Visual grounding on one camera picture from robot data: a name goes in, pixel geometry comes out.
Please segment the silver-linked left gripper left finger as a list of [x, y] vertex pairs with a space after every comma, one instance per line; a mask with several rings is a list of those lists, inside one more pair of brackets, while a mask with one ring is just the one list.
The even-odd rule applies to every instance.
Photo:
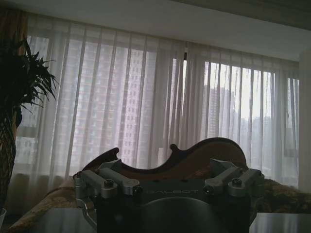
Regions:
[[102, 163], [96, 172], [84, 170], [74, 176], [76, 198], [99, 195], [113, 198], [118, 194], [136, 196], [140, 194], [140, 183], [120, 174], [122, 162]]

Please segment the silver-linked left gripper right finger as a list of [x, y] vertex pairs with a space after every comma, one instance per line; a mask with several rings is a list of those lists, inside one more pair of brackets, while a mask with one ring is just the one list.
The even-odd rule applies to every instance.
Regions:
[[220, 195], [227, 192], [232, 197], [263, 197], [264, 175], [260, 170], [235, 166], [232, 162], [217, 159], [210, 160], [213, 178], [205, 180], [204, 191], [208, 195]]

